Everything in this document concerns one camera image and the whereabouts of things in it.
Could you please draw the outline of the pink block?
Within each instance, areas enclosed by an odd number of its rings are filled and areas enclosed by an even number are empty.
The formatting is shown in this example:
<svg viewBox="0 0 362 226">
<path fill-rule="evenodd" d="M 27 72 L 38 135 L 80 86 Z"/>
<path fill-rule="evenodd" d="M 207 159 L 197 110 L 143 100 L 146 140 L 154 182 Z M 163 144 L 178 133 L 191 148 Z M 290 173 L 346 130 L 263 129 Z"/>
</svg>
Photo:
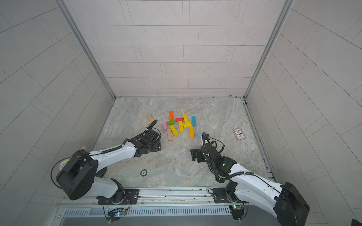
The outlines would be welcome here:
<svg viewBox="0 0 362 226">
<path fill-rule="evenodd" d="M 163 126 L 163 130 L 165 130 L 165 131 L 168 129 L 168 126 L 167 126 L 167 123 L 166 123 L 166 122 L 163 122 L 163 123 L 162 123 L 162 126 Z"/>
</svg>

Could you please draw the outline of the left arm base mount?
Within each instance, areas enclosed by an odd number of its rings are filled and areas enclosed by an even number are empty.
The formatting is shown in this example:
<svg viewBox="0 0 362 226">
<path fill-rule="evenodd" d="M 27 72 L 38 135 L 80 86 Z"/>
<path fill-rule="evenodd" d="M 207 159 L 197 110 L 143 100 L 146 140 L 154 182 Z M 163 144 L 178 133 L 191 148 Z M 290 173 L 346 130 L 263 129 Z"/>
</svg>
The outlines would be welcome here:
<svg viewBox="0 0 362 226">
<path fill-rule="evenodd" d="M 139 193 L 139 189 L 125 189 L 122 192 L 117 192 L 111 198 L 98 196 L 98 205 L 133 205 L 137 203 Z"/>
</svg>

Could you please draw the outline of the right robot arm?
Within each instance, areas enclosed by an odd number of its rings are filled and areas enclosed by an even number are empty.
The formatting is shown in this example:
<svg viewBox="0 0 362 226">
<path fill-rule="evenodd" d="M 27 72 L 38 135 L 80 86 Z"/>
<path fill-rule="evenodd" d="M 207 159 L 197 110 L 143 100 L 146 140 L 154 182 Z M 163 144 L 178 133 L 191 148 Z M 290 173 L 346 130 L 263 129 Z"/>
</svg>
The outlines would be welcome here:
<svg viewBox="0 0 362 226">
<path fill-rule="evenodd" d="M 228 182 L 225 193 L 230 202 L 255 205 L 273 215 L 282 226 L 306 224 L 310 207 L 293 184 L 270 181 L 222 156 L 216 149 L 218 140 L 204 132 L 201 141 L 201 148 L 191 150 L 192 160 L 207 163 L 216 182 Z"/>
</svg>

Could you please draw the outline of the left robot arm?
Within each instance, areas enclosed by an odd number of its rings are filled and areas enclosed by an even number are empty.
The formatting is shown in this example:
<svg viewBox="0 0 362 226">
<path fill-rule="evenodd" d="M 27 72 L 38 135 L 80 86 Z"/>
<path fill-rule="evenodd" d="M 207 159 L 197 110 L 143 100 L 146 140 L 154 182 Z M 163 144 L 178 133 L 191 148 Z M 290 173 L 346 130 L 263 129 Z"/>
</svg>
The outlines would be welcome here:
<svg viewBox="0 0 362 226">
<path fill-rule="evenodd" d="M 59 173 L 52 181 L 70 200 L 96 196 L 119 204 L 125 199 L 124 187 L 116 179 L 103 179 L 108 166 L 160 150 L 160 131 L 148 127 L 118 146 L 92 152 L 87 152 L 84 148 L 76 151 L 71 157 L 59 162 Z"/>
</svg>

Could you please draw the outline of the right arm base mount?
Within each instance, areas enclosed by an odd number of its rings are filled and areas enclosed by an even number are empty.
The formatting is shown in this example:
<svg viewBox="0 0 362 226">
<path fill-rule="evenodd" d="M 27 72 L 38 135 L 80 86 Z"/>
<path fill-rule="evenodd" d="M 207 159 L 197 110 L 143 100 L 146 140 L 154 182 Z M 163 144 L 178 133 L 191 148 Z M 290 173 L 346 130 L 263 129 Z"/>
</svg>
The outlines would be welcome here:
<svg viewBox="0 0 362 226">
<path fill-rule="evenodd" d="M 246 201 L 239 200 L 234 193 L 227 188 L 209 188 L 208 193 L 213 197 L 215 203 L 231 203 L 232 205 L 246 204 Z"/>
</svg>

